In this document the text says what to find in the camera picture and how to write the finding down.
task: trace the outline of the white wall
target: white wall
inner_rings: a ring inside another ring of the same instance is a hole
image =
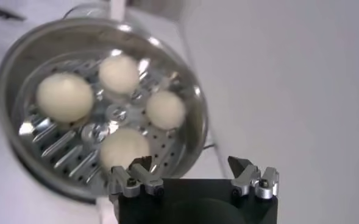
[[[280,171],[279,223],[359,223],[359,0],[186,0],[223,156]]]

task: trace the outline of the dough ball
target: dough ball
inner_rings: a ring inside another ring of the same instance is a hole
[[[185,104],[174,93],[159,91],[147,101],[146,114],[158,128],[169,130],[182,125],[185,120]]]
[[[139,82],[137,63],[125,55],[108,57],[99,65],[99,80],[110,91],[132,94]]]
[[[128,169],[135,158],[149,154],[147,139],[131,128],[119,128],[107,136],[101,146],[101,162],[106,170],[113,166]]]
[[[45,115],[59,122],[83,118],[94,104],[92,88],[71,73],[58,73],[44,79],[38,86],[36,100]]]

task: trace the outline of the metal pot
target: metal pot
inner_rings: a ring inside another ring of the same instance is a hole
[[[126,106],[107,100],[96,77],[103,58],[121,53],[139,61],[141,71],[140,87]],[[37,85],[57,71],[75,72],[91,83],[97,106],[86,119],[57,124],[35,106]],[[145,100],[160,89],[185,102],[186,121],[177,130],[159,130],[144,115]],[[13,151],[34,177],[56,192],[91,203],[107,193],[99,145],[108,128],[115,131],[113,124],[147,137],[154,158],[151,172],[162,177],[181,177],[191,168],[208,124],[197,78],[177,54],[139,28],[92,18],[45,24],[9,49],[0,67],[0,121]]]

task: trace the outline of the white surface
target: white surface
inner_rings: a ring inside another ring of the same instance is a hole
[[[2,0],[0,4],[11,6],[24,13],[23,23],[0,21],[0,61],[10,45],[29,29],[60,18],[76,1]],[[131,12],[146,29],[164,40],[184,57],[183,43],[177,34],[177,26],[163,19],[144,13]],[[216,166],[215,151],[205,151],[199,162],[188,173],[189,177],[216,177],[221,171]],[[0,223],[14,224],[94,224],[99,223],[94,206],[84,205],[61,197],[36,182],[14,158],[0,129]]]
[[[279,223],[359,223],[359,0],[187,0],[224,156],[280,172]]]
[[[100,197],[96,199],[96,206],[99,213],[100,224],[117,224],[117,218],[113,212],[115,207],[108,197]]]
[[[124,20],[126,0],[110,0],[110,18]]]

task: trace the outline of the steamed bun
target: steamed bun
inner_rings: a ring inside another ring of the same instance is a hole
[[[156,127],[163,130],[181,126],[185,120],[185,113],[185,104],[169,91],[154,93],[147,101],[147,117]]]
[[[99,65],[99,81],[115,93],[132,94],[139,82],[137,63],[123,54],[108,57]]]
[[[45,115],[59,122],[83,118],[94,104],[92,88],[72,73],[57,73],[44,79],[38,86],[36,100]]]
[[[131,128],[119,128],[107,136],[101,146],[101,163],[106,170],[113,166],[127,169],[135,158],[149,155],[147,139]]]

